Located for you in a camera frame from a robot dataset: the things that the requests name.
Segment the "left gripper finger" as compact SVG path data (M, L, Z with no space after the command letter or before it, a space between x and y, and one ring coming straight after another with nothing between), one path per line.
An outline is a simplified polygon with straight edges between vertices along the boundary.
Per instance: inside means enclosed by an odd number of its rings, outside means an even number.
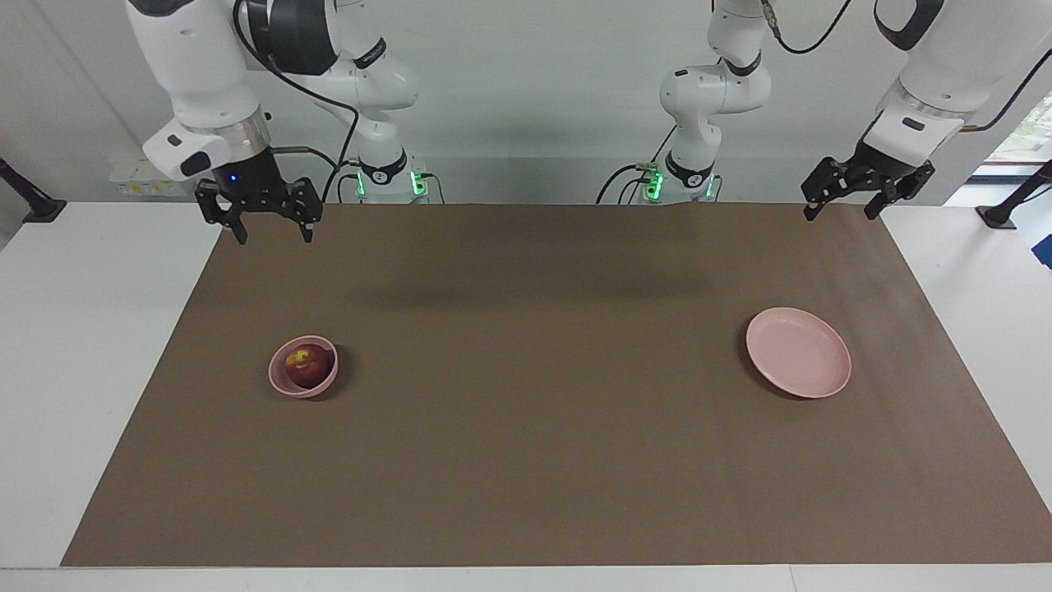
M815 221L826 205L856 190L851 179L851 161L841 162L831 156L820 160L803 182L805 220Z
M895 205L901 200L913 199L934 172L935 167L932 162L925 162L916 171L907 173L898 180L879 175L878 191L864 207L865 217L869 220L878 219L887 207Z

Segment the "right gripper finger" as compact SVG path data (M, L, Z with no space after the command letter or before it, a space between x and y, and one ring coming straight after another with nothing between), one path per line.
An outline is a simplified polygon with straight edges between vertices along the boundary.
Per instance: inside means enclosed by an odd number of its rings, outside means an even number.
M313 240L313 228L323 216L323 202L308 178L300 178L284 185L284 217L292 221L304 243Z
M225 197L220 191L220 185L215 181L198 181L196 183L196 204L207 224L217 224L229 229L240 246L247 244L247 229L241 221L244 212L239 202L230 203L229 207L221 206L220 198Z

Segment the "dark red apple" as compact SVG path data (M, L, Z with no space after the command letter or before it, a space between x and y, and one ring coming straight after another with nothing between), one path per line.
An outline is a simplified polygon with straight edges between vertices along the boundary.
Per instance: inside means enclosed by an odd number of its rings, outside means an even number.
M331 374L332 353L317 344L297 346L284 360L286 376L299 387L312 389Z

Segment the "pink plate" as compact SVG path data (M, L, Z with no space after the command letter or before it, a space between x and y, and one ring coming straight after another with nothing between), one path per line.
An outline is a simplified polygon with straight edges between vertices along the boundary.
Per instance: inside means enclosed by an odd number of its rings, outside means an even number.
M802 400L836 395L848 385L853 364L842 335L825 320L800 308L766 308L746 327L753 366L782 392Z

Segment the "pink bowl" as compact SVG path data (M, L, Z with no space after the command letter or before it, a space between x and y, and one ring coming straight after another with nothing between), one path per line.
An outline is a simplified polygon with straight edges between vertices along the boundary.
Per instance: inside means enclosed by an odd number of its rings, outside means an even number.
M330 356L330 370L313 387L297 385L285 368L286 358L305 345L320 346ZM321 335L294 336L292 340L287 340L285 344L275 349L267 363L266 376L271 389L283 396L294 400L315 400L326 395L331 389L339 375L339 366L341 366L341 359L339 359L339 351L332 340Z

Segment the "brown paper table mat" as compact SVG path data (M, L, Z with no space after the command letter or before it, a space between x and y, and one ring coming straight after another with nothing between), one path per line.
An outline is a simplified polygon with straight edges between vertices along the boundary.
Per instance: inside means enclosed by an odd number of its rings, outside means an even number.
M1052 515L858 206L330 206L222 233L65 567L1052 562ZM844 338L788 395L746 327ZM332 340L326 395L271 389Z

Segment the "white wall socket box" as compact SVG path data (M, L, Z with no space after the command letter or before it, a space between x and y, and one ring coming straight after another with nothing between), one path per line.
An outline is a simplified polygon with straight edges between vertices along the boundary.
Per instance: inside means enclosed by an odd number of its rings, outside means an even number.
M109 162L108 180L123 197L180 198L185 193L176 181L159 172L144 159L117 159Z

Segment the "window with dark frame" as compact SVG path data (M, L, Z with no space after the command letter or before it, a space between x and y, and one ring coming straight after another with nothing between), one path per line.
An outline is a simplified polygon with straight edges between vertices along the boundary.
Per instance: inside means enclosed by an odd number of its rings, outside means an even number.
M976 175L1006 180L1028 177L1052 159L1052 95L1021 120L990 156Z

